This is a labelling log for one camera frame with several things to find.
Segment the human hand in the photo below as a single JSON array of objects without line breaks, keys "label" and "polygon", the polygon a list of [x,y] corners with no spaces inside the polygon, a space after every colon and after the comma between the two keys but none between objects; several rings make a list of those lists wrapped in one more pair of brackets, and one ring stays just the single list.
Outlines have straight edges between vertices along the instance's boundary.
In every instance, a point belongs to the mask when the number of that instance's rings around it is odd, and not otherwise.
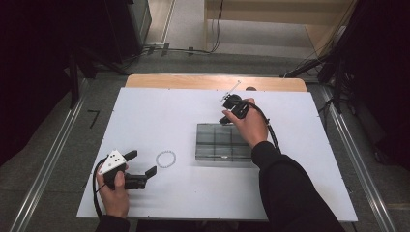
[{"label": "human hand", "polygon": [[[244,101],[255,104],[254,99]],[[251,148],[268,139],[266,123],[262,115],[252,106],[249,106],[249,111],[244,119],[237,118],[229,110],[223,110],[222,113],[238,128],[239,133]]]},{"label": "human hand", "polygon": [[103,175],[97,174],[96,178],[99,188],[101,188],[100,196],[102,197],[106,214],[118,218],[126,218],[130,208],[130,200],[128,192],[125,190],[126,180],[124,172],[118,171],[117,175],[115,175],[115,190],[111,190],[108,186],[103,186],[105,185]]}]

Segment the transparent tray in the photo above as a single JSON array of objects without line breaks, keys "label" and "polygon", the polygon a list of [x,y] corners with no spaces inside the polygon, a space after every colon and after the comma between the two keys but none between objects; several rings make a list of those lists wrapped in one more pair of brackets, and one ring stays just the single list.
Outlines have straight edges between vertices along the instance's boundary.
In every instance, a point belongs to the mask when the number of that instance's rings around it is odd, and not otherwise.
[{"label": "transparent tray", "polygon": [[250,146],[234,125],[197,125],[196,160],[251,161],[250,152]]}]

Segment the white ring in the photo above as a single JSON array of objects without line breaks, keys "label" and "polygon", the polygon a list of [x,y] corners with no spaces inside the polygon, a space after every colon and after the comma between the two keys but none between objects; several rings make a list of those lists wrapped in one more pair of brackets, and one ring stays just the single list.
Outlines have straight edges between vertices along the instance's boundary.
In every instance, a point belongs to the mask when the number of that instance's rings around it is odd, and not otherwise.
[{"label": "white ring", "polygon": [[[168,165],[162,165],[162,164],[160,164],[160,161],[159,161],[160,156],[161,156],[162,154],[165,154],[165,153],[170,153],[170,154],[172,154],[172,157],[174,158],[174,160],[173,160],[170,164],[168,164]],[[172,165],[175,163],[176,160],[177,160],[177,156],[175,156],[175,153],[172,152],[172,151],[163,151],[163,152],[159,153],[159,154],[157,155],[156,159],[155,159],[157,165],[158,165],[159,167],[161,167],[161,168],[167,168],[167,167],[172,166]]]}]

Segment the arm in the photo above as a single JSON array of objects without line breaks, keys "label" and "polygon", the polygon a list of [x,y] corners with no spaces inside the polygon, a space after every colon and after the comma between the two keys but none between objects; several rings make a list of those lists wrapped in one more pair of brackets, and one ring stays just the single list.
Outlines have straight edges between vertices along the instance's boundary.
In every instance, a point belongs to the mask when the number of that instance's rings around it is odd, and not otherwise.
[{"label": "arm", "polygon": [[304,168],[290,157],[278,154],[267,141],[267,127],[255,109],[250,107],[244,119],[227,110],[223,114],[252,148],[252,161],[260,168],[263,207],[275,231],[343,231]]},{"label": "arm", "polygon": [[100,196],[105,206],[106,215],[102,216],[96,232],[127,232],[130,223],[127,221],[127,214],[130,207],[130,200],[125,190],[124,172],[119,171],[115,176],[115,190],[111,190],[104,185],[103,175],[97,174]]}]

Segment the wire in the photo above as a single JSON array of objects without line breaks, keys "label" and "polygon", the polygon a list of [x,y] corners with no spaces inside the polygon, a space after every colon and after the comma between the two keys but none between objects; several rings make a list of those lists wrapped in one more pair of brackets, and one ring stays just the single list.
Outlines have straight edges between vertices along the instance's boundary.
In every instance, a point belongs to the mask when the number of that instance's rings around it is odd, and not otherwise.
[{"label": "wire", "polygon": [[314,67],[314,69],[315,69],[318,73],[320,73],[320,71],[317,69],[317,66],[316,66],[316,67]]},{"label": "wire", "polygon": [[308,76],[312,76],[312,74],[310,74],[308,71],[305,72]]},{"label": "wire", "polygon": [[94,207],[96,208],[96,212],[97,215],[99,216],[99,219],[101,220],[103,217],[103,212],[102,209],[100,208],[100,204],[99,204],[99,199],[97,198],[97,192],[104,187],[105,185],[103,185],[102,187],[100,187],[98,190],[96,190],[96,177],[97,177],[97,171],[99,170],[99,167],[102,163],[104,163],[106,161],[106,158],[101,159],[99,161],[99,163],[97,163],[96,167],[94,168],[94,172],[93,172],[93,194],[94,194]]},{"label": "wire", "polygon": [[[218,14],[218,23],[217,23],[217,40],[214,43],[214,46],[211,50],[211,53],[215,52],[218,47],[220,47],[220,21],[222,19],[222,11],[223,11],[223,0],[220,1],[220,12]],[[214,20],[212,19],[212,37],[214,37]]]},{"label": "wire", "polygon": [[357,230],[356,225],[355,225],[354,222],[352,222],[352,226],[353,226],[353,229],[355,230],[355,232],[358,232],[358,230]]},{"label": "wire", "polygon": [[262,116],[263,120],[265,121],[266,127],[268,128],[269,134],[272,137],[272,141],[274,142],[274,147],[275,149],[278,151],[279,154],[281,154],[281,150],[278,144],[278,140],[277,137],[275,136],[275,132],[274,129],[272,128],[272,125],[270,123],[270,119],[266,118],[265,114],[263,113],[262,109],[260,109],[256,104],[251,103],[249,101],[245,101],[245,100],[239,100],[239,101],[232,101],[232,103],[236,102],[237,104],[239,102],[243,102],[246,103],[247,105],[252,106],[252,108],[256,109],[256,111],[258,111],[260,113],[260,115]]},{"label": "wire", "polygon": [[348,73],[345,73],[344,76],[341,79],[341,86],[342,86],[342,93],[351,96],[353,94],[353,89],[352,89],[352,81],[353,77],[349,75]]},{"label": "wire", "polygon": [[126,70],[127,68],[129,68],[129,67],[133,64],[133,62],[135,62],[135,60],[136,60],[137,58],[139,58],[139,57],[141,57],[141,56],[144,56],[144,55],[146,55],[147,53],[148,53],[148,50],[142,50],[139,55],[132,57],[132,60],[131,60],[127,65],[125,65],[124,67],[122,67],[121,69]]},{"label": "wire", "polygon": [[155,51],[160,51],[160,50],[166,50],[166,51],[180,51],[180,52],[185,52],[185,53],[190,53],[190,54],[198,54],[198,55],[210,55],[212,52],[210,51],[206,51],[206,50],[189,50],[189,49],[180,49],[180,48],[162,48],[162,47],[153,47],[153,46],[146,46],[146,47],[150,47],[151,51],[155,52]]},{"label": "wire", "polygon": [[106,184],[103,184],[99,189],[97,189],[96,193],[99,192]]},{"label": "wire", "polygon": [[[344,15],[343,15],[343,17],[341,18],[341,20],[340,20],[340,22],[339,22],[337,28],[340,28],[341,23],[344,21],[344,19],[345,19],[346,16],[347,16],[347,12],[348,12],[348,11],[344,12]],[[304,60],[302,60],[302,61],[298,64],[298,66],[296,66],[296,68],[295,68],[294,70],[285,73],[285,74],[283,75],[283,78],[285,78],[288,74],[290,74],[290,73],[296,71],[296,70],[299,68],[299,66],[300,66],[303,62],[305,62],[310,56],[312,56],[313,54],[315,54],[318,50],[322,49],[322,48],[325,47],[325,46],[328,46],[330,43],[332,43],[332,47],[334,47],[333,44],[334,44],[335,38],[337,38],[338,35],[339,35],[341,32],[344,33],[344,31],[345,31],[345,30],[341,30],[341,31],[339,30],[339,31],[337,32],[337,34],[335,34],[335,35],[332,37],[331,40],[328,40],[324,45],[322,45],[321,47],[315,49],[307,58],[305,58]],[[331,63],[323,63],[323,62],[321,62],[318,58],[315,58],[315,59],[316,59],[317,61],[319,61],[320,64],[322,64],[322,65],[331,64]]]},{"label": "wire", "polygon": [[[320,112],[323,111],[323,129],[325,130],[326,135],[328,135],[328,114],[329,114],[329,108],[331,107],[332,103],[335,103],[335,99],[331,98],[328,101],[326,101],[325,105],[321,107],[320,109],[317,110],[317,112],[320,114]],[[340,99],[338,102],[349,102],[347,99]]]}]

